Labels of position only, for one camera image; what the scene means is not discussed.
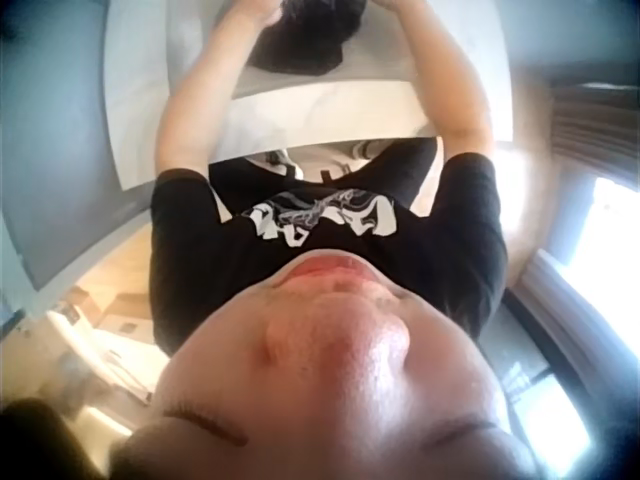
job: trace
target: leg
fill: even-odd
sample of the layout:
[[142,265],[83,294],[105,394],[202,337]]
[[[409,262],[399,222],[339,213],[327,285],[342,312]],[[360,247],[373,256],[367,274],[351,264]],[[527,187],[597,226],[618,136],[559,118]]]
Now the leg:
[[339,189],[359,188],[396,200],[411,208],[438,152],[435,138],[397,140],[358,170],[334,180]]

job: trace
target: shirt sleeve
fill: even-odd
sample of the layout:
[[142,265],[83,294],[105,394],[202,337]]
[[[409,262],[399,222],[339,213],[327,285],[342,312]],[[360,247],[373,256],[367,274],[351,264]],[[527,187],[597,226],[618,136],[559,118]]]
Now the shirt sleeve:
[[428,221],[439,252],[441,310],[477,338],[500,303],[508,263],[489,159],[465,153],[445,164]]
[[206,318],[200,306],[212,275],[209,266],[220,229],[208,180],[185,169],[161,174],[151,201],[151,221],[149,290],[154,335],[165,352],[173,353]]

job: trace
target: lips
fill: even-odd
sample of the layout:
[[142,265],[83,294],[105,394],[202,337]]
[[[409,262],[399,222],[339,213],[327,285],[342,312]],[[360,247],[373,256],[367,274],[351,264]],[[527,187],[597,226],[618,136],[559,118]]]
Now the lips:
[[380,283],[376,273],[364,262],[343,255],[322,255],[309,258],[297,265],[287,274],[281,284],[287,283],[294,278],[323,275],[346,275]]

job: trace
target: skin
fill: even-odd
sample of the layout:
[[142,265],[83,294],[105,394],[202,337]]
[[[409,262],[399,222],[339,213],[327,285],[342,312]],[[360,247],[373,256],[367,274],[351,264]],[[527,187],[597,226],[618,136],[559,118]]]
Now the skin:
[[[420,0],[398,15],[448,159],[493,145],[472,68]],[[239,0],[169,102],[158,173],[207,175],[224,114],[279,0]],[[360,265],[288,275],[313,258]],[[363,259],[317,250],[214,312],[171,359],[154,419],[114,456],[131,478],[522,478],[499,382],[467,335]]]
[[[375,280],[334,268],[285,281],[328,255]],[[215,312],[172,358],[153,408],[155,423],[126,447],[152,478],[514,478],[534,468],[467,335],[340,251],[302,255]]]

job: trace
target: white table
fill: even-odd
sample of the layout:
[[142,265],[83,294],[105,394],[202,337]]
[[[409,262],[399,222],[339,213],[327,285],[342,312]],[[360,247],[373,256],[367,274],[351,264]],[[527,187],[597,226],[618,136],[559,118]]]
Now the white table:
[[[511,77],[493,0],[430,0],[475,66],[500,141],[513,137]],[[222,0],[112,0],[105,46],[105,99],[123,189],[152,181],[155,134],[169,92],[202,51]],[[433,135],[411,80],[397,19],[369,4],[322,77],[247,67],[212,161],[302,145]]]

